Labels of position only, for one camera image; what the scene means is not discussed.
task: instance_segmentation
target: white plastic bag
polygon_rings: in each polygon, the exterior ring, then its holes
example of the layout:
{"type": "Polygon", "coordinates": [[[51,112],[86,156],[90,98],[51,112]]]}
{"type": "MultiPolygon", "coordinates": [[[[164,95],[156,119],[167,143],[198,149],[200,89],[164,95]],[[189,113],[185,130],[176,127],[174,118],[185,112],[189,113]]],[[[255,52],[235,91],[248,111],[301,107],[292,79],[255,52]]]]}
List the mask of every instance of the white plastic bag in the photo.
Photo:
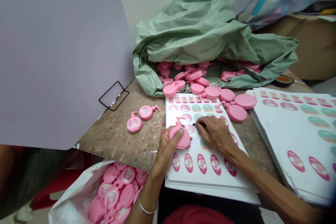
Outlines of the white plastic bag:
{"type": "MultiPolygon", "coordinates": [[[[104,160],[86,169],[79,178],[64,192],[48,214],[49,224],[91,224],[89,202],[99,187],[99,178],[114,161],[104,160]]],[[[158,208],[153,224],[157,223],[158,208]]]]}

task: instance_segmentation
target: pink soap bottle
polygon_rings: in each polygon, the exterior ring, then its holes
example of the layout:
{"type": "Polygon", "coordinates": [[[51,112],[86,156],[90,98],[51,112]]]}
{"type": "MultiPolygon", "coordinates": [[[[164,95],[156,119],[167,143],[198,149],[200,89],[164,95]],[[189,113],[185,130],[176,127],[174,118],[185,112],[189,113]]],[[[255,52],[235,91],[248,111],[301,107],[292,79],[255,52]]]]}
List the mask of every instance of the pink soap bottle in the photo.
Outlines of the pink soap bottle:
{"type": "Polygon", "coordinates": [[[168,133],[168,138],[171,140],[175,134],[175,132],[179,131],[180,129],[184,129],[184,134],[177,143],[176,149],[185,149],[188,147],[190,143],[190,135],[188,131],[182,127],[182,123],[180,122],[181,119],[185,119],[184,117],[177,117],[176,126],[172,128],[168,133]]]}
{"type": "Polygon", "coordinates": [[[142,119],[144,120],[148,120],[149,118],[151,118],[153,116],[153,111],[159,109],[159,107],[157,105],[151,107],[151,106],[142,106],[140,109],[139,109],[139,115],[142,119]]]}
{"type": "Polygon", "coordinates": [[[137,111],[134,111],[131,113],[131,118],[127,122],[127,129],[134,133],[142,128],[142,121],[139,117],[136,117],[134,114],[137,113],[137,111]]]}

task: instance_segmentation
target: silver bracelet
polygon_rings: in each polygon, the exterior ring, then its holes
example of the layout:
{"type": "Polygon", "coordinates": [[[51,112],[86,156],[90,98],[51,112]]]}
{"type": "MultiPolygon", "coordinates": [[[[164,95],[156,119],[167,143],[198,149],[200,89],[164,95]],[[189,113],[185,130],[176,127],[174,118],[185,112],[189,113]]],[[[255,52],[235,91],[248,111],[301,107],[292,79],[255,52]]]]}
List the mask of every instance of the silver bracelet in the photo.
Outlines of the silver bracelet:
{"type": "Polygon", "coordinates": [[[141,212],[145,212],[146,214],[153,214],[155,213],[156,211],[156,208],[153,212],[148,212],[142,205],[141,205],[141,202],[140,202],[140,194],[141,194],[142,190],[140,191],[139,193],[139,196],[138,196],[138,201],[139,201],[139,205],[140,205],[140,209],[141,209],[141,212]]]}

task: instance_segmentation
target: stack of sticker sheets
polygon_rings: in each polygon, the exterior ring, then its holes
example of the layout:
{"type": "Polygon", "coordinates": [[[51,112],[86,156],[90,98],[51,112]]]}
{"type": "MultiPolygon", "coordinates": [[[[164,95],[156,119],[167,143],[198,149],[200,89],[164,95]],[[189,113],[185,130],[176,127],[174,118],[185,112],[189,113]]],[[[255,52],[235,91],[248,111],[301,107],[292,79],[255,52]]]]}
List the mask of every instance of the stack of sticker sheets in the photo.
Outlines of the stack of sticker sheets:
{"type": "Polygon", "coordinates": [[[181,123],[188,130],[192,141],[189,149],[177,149],[174,153],[165,185],[168,188],[260,204],[254,185],[224,156],[213,150],[193,126],[203,116],[223,118],[235,143],[246,152],[224,107],[219,103],[218,99],[202,100],[194,94],[166,97],[167,128],[175,125],[176,117],[184,117],[181,123]]]}
{"type": "Polygon", "coordinates": [[[336,98],[257,88],[251,110],[286,184],[309,203],[328,206],[336,185],[336,98]]]}

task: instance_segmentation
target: wooden table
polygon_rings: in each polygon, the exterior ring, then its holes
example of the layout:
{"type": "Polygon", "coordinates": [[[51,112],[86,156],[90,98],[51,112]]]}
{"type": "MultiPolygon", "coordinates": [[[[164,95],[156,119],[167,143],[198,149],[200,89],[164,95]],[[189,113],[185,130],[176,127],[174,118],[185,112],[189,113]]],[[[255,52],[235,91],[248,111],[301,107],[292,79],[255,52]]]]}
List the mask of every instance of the wooden table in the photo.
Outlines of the wooden table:
{"type": "MultiPolygon", "coordinates": [[[[271,84],[265,87],[288,92],[313,92],[289,70],[284,74],[291,76],[296,82],[287,88],[279,88],[271,84]]],[[[126,90],[130,94],[118,109],[114,112],[106,110],[76,146],[82,151],[149,171],[155,159],[155,151],[158,149],[161,130],[164,129],[165,99],[147,96],[136,79],[127,86],[126,90]],[[132,134],[126,128],[126,122],[131,112],[138,111],[144,105],[158,105],[160,111],[154,111],[150,120],[143,121],[141,131],[132,134]]],[[[245,93],[245,90],[233,91],[237,95],[245,93]]],[[[121,94],[114,106],[118,104],[118,100],[123,99],[124,95],[126,94],[121,94]]],[[[250,158],[278,181],[282,181],[251,114],[248,114],[244,122],[232,123],[250,158]]]]}

